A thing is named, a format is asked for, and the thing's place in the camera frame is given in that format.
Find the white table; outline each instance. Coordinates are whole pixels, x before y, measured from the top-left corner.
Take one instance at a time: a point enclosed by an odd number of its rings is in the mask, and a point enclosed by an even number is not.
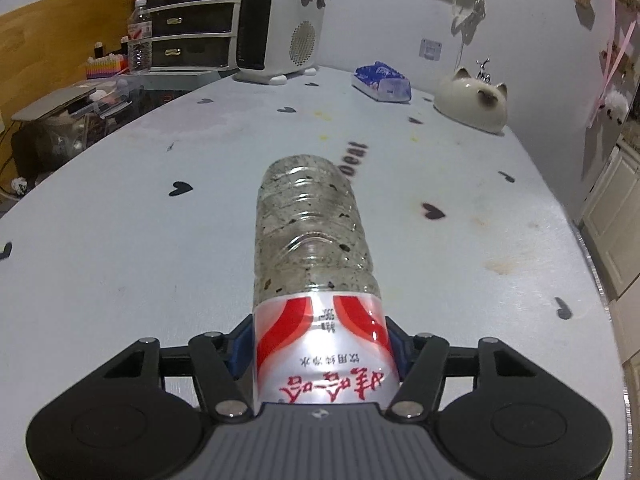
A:
[[[0,262],[0,478],[36,478],[30,418],[131,342],[181,345],[244,318],[265,169],[305,152],[339,162],[354,141],[368,146],[352,181],[387,314],[456,346],[496,336],[546,368],[606,414],[614,447],[601,478],[622,480],[622,370],[561,206],[511,131],[467,128],[425,97],[377,103],[330,69],[281,87],[226,78],[128,124],[27,195],[0,221],[0,245],[13,243]],[[169,197],[177,180],[193,190]],[[424,202],[446,216],[425,218]]]

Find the wall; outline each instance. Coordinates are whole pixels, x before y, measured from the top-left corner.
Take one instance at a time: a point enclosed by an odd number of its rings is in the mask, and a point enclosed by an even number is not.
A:
[[[586,121],[599,87],[599,51],[606,48],[610,0],[592,0],[578,16],[572,0],[485,0],[462,64],[491,57],[493,82],[509,88],[509,124],[548,186],[572,218],[599,175],[619,134],[617,127]],[[384,60],[419,89],[433,92],[453,72],[461,35],[452,32],[452,8],[443,0],[327,0],[319,62],[352,70]],[[418,56],[422,38],[443,44],[440,61]],[[634,44],[640,34],[634,34]],[[625,83],[629,98],[635,88]]]
[[[0,111],[11,115],[47,93],[84,79],[84,62],[102,41],[115,50],[133,0],[0,0]],[[0,166],[11,155],[0,145]],[[11,163],[5,189],[16,176]]]

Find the bottle label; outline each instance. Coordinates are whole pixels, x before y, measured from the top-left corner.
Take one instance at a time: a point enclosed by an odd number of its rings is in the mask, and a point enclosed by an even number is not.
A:
[[[372,294],[312,292],[254,311],[254,401],[377,402],[399,388],[381,301]]]
[[[151,38],[151,22],[131,23],[127,25],[129,41],[146,40]]]

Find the plastic water bottle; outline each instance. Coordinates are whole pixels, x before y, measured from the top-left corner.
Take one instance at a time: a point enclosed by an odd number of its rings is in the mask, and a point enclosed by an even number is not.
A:
[[[378,402],[399,387],[378,283],[349,181],[289,156],[258,194],[254,402]]]
[[[151,70],[151,15],[146,0],[136,0],[136,8],[127,20],[129,33],[129,71],[143,74]]]

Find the cat-shaped bowl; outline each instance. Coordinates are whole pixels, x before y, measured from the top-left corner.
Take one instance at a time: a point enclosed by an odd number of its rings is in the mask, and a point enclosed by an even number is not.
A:
[[[459,123],[499,134],[507,124],[507,87],[474,79],[460,68],[440,83],[433,106]]]

